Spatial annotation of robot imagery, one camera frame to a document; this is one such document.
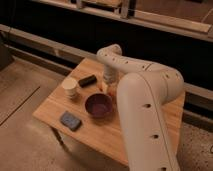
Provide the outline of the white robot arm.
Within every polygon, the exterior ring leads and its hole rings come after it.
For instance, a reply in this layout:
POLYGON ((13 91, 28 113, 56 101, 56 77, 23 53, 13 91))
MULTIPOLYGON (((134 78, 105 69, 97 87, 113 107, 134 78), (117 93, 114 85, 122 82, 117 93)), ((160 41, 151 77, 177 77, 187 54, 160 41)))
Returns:
POLYGON ((184 89, 181 73, 122 55, 113 44, 97 52, 106 84, 116 82, 117 108, 130 171, 180 171, 162 106, 184 89))

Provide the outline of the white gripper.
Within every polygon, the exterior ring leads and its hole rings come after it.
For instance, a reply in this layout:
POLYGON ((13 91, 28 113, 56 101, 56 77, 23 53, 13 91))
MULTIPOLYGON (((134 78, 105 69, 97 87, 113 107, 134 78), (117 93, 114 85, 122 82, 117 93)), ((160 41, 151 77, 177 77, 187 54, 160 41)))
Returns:
POLYGON ((105 65, 103 70, 102 91, 104 94, 108 93, 108 85, 114 83, 118 78, 118 71, 110 66, 105 65))

